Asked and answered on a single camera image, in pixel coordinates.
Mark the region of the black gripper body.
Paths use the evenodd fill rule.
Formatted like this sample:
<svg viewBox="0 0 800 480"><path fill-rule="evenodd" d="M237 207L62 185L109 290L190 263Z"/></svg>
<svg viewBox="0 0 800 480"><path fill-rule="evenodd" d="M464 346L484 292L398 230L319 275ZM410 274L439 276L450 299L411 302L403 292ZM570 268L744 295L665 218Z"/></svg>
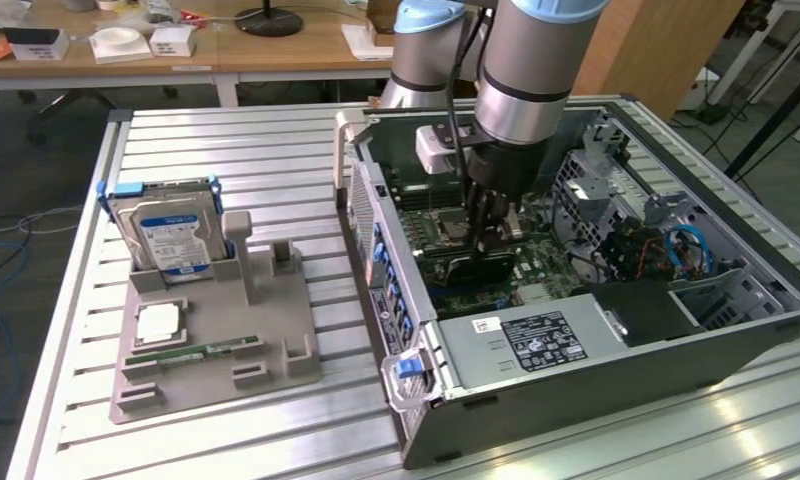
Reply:
<svg viewBox="0 0 800 480"><path fill-rule="evenodd" d="M502 142L472 147L470 180L486 190L518 199L530 189L541 166L541 144L518 146Z"/></svg>

